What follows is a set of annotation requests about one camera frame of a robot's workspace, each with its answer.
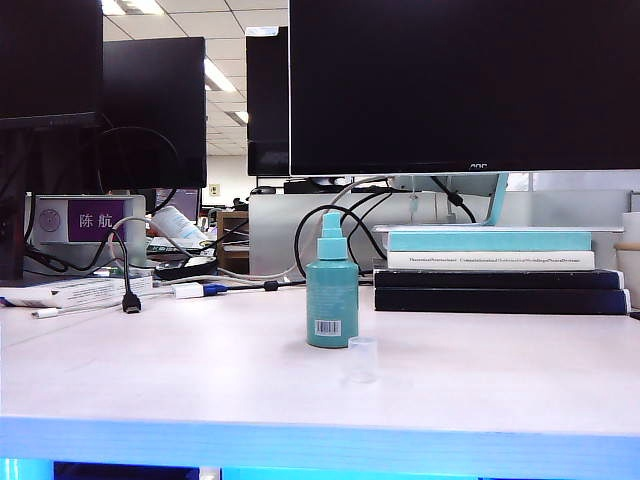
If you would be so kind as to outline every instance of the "black monitor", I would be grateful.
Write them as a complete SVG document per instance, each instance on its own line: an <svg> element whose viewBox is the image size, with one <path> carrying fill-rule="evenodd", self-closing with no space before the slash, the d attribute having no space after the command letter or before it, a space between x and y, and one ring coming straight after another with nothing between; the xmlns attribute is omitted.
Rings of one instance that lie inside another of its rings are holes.
<svg viewBox="0 0 640 480"><path fill-rule="evenodd" d="M155 205L153 206L161 205L171 192L172 190L169 188L155 190ZM176 207L189 220L197 222L200 215L201 194L202 190L199 188L179 188L167 205Z"/></svg>
<svg viewBox="0 0 640 480"><path fill-rule="evenodd" d="M290 2L294 175L640 168L640 3Z"/></svg>
<svg viewBox="0 0 640 480"><path fill-rule="evenodd" d="M247 37L248 173L289 175L288 28Z"/></svg>
<svg viewBox="0 0 640 480"><path fill-rule="evenodd" d="M134 127L99 142L105 190L206 185L204 58L203 38L105 42L106 120Z"/></svg>
<svg viewBox="0 0 640 480"><path fill-rule="evenodd" d="M0 2L0 130L98 122L98 0Z"/></svg>

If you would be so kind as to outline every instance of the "teal book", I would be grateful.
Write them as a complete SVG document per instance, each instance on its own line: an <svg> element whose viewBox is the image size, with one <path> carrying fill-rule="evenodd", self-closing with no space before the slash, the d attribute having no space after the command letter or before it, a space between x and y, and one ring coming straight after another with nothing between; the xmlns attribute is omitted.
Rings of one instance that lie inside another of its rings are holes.
<svg viewBox="0 0 640 480"><path fill-rule="evenodd" d="M591 250L591 232L542 228L433 228L389 232L390 252L558 252Z"/></svg>

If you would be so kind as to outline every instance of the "white wall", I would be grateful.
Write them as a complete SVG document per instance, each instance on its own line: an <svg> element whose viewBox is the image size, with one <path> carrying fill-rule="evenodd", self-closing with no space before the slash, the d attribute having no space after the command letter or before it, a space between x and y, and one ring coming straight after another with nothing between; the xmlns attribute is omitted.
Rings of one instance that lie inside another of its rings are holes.
<svg viewBox="0 0 640 480"><path fill-rule="evenodd" d="M220 195L209 195L208 185L219 184ZM203 205L232 205L238 197L244 201L256 186L256 177L247 175L246 156L207 157L207 188L202 190Z"/></svg>

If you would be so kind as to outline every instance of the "book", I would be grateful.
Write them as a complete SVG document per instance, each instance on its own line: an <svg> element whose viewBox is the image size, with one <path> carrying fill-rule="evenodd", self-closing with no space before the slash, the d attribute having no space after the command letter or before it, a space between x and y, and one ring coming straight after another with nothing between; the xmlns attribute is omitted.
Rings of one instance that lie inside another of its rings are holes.
<svg viewBox="0 0 640 480"><path fill-rule="evenodd" d="M130 283L131 290L138 295L153 290L151 275L132 278ZM0 288L0 297L14 307L66 308L120 298L124 292L122 278L81 278L30 287L4 287Z"/></svg>
<svg viewBox="0 0 640 480"><path fill-rule="evenodd" d="M626 315L628 290L376 287L375 309L400 312Z"/></svg>
<svg viewBox="0 0 640 480"><path fill-rule="evenodd" d="M389 232L389 251L577 251L591 250L591 232L542 228L449 228Z"/></svg>
<svg viewBox="0 0 640 480"><path fill-rule="evenodd" d="M452 271L388 270L374 266L375 287L423 288L570 288L620 290L624 275L616 270L591 271Z"/></svg>
<svg viewBox="0 0 640 480"><path fill-rule="evenodd" d="M592 251L387 252L389 268L423 270L594 270Z"/></svg>

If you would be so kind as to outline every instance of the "teal spray bottle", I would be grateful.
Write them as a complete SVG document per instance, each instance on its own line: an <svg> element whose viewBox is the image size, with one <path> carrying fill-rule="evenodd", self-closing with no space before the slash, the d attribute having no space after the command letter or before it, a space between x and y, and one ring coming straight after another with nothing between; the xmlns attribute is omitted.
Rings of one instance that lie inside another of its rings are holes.
<svg viewBox="0 0 640 480"><path fill-rule="evenodd" d="M322 218L318 259L307 265L307 342L343 348L358 336L358 266L347 256L340 213Z"/></svg>

